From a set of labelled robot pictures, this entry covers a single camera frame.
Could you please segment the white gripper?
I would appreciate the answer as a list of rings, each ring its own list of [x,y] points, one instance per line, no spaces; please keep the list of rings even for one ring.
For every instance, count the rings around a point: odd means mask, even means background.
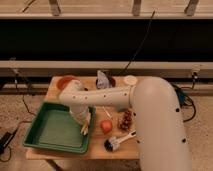
[[[91,114],[88,106],[71,106],[70,115],[80,125],[88,125],[90,123]]]

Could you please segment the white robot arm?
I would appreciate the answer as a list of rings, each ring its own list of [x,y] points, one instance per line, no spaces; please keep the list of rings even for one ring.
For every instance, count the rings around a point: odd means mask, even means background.
[[[135,114],[141,169],[192,171],[179,100],[168,81],[145,77],[133,86],[91,91],[78,90],[70,82],[59,101],[74,113],[84,106],[130,107]]]

